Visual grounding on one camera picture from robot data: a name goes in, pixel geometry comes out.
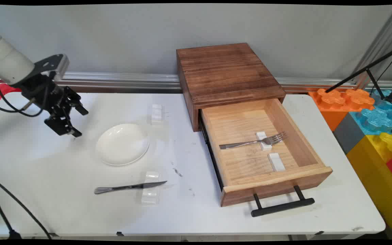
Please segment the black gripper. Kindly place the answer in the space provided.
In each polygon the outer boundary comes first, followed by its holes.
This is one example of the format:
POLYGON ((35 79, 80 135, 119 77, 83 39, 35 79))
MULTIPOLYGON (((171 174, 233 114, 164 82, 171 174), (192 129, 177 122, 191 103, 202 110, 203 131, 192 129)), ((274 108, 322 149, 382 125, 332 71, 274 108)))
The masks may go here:
POLYGON ((83 116, 89 112, 83 107, 81 96, 68 86, 57 85, 54 77, 54 73, 48 76, 37 74, 21 81, 21 94, 39 108, 34 116, 39 116, 43 111, 50 114, 45 124, 56 134, 81 137, 82 133, 71 123, 70 106, 83 116))

